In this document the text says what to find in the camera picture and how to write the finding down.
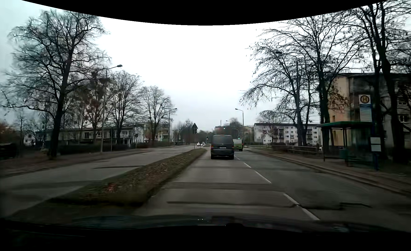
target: railing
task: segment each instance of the railing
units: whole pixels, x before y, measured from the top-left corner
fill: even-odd
[[[312,154],[317,155],[321,153],[317,147],[314,146],[297,146],[297,145],[272,145],[272,150],[291,152],[291,153],[302,153],[302,154]]]

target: road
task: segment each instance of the road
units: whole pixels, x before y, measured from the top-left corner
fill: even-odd
[[[411,232],[411,199],[249,151],[207,152],[134,214],[257,214],[357,222]]]
[[[140,154],[0,178],[0,216],[191,149],[193,145],[153,148]]]

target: sign post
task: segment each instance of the sign post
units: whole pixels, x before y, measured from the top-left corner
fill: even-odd
[[[361,94],[359,95],[359,109],[360,109],[360,121],[362,122],[371,122],[371,136],[370,137],[370,145],[371,145],[371,152],[373,153],[373,165],[374,169],[377,171],[379,170],[378,164],[378,156],[377,152],[381,151],[380,145],[380,137],[373,137],[375,136],[375,122],[373,120],[371,105],[371,95]]]

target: lane marking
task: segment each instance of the lane marking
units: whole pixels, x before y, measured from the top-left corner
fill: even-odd
[[[258,175],[261,176],[261,178],[263,178],[264,180],[266,180],[267,182],[269,182],[269,184],[272,184],[272,182],[270,182],[268,179],[266,179],[263,175],[261,175],[259,172],[255,171]]]
[[[269,182],[269,184],[272,184],[272,182],[268,179],[266,179],[263,175],[261,175],[259,172],[255,171],[258,175],[260,175],[261,178],[263,178],[265,181]]]
[[[303,212],[304,212],[305,214],[307,214],[311,219],[313,219],[313,220],[315,220],[315,221],[319,221],[319,220],[320,220],[319,218],[317,218],[317,216],[315,216],[314,214],[312,214],[311,212],[309,212],[308,209],[302,208],[301,206],[300,206],[300,208],[301,208],[301,210],[303,210]]]
[[[288,198],[292,203],[294,203],[297,207],[301,208],[301,210],[308,215],[311,219],[315,220],[315,221],[319,221],[320,219],[315,216],[313,213],[309,212],[308,209],[303,208],[296,200],[292,199],[292,197],[290,197],[289,195],[287,195],[286,193],[283,194],[286,198]]]
[[[287,195],[286,193],[283,194],[286,198],[288,198],[290,201],[292,201],[292,203],[296,204],[297,206],[300,205],[300,203],[298,203],[296,200],[292,199],[292,197],[290,197],[289,195]]]

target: grass median strip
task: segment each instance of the grass median strip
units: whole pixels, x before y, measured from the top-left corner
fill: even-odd
[[[139,206],[174,178],[206,149],[194,149],[136,168],[97,184],[50,199],[52,203],[72,205],[131,205]]]

